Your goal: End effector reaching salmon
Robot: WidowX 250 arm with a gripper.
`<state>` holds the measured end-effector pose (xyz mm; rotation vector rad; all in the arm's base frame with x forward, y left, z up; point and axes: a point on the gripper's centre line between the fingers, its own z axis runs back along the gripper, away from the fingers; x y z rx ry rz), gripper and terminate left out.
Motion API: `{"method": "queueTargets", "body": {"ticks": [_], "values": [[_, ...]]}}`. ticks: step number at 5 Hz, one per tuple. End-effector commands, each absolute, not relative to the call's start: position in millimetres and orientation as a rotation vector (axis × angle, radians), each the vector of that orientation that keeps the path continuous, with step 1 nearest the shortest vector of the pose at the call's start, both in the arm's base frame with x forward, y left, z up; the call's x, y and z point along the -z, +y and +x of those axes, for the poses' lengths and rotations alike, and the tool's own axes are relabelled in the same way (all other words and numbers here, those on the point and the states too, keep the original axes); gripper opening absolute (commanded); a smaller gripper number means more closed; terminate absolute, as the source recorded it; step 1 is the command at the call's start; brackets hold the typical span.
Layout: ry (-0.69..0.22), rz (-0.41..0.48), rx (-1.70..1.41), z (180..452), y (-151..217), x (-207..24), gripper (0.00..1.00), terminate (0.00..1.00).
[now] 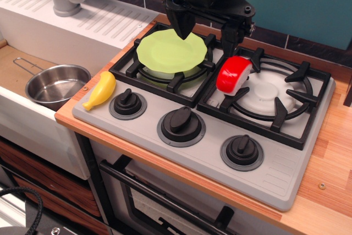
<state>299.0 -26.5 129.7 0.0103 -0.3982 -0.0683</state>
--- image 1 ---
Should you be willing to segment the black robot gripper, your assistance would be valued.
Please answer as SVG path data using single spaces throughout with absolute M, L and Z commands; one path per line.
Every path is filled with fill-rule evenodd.
M 196 17 L 222 24 L 221 43 L 225 57 L 232 57 L 238 44 L 254 30 L 255 8 L 246 0 L 163 0 L 168 20 L 185 40 Z

